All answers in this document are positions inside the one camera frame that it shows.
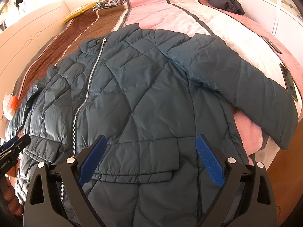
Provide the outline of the person left hand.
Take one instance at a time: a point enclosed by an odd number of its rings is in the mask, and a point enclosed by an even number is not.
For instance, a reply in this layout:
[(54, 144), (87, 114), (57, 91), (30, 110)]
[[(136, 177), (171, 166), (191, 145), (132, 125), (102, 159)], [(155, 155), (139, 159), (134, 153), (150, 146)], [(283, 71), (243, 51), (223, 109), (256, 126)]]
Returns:
[(23, 206), (19, 203), (17, 196), (15, 195), (14, 187), (11, 185), (10, 180), (5, 177), (8, 189), (4, 191), (4, 199), (8, 202), (7, 208), (12, 215), (22, 216)]

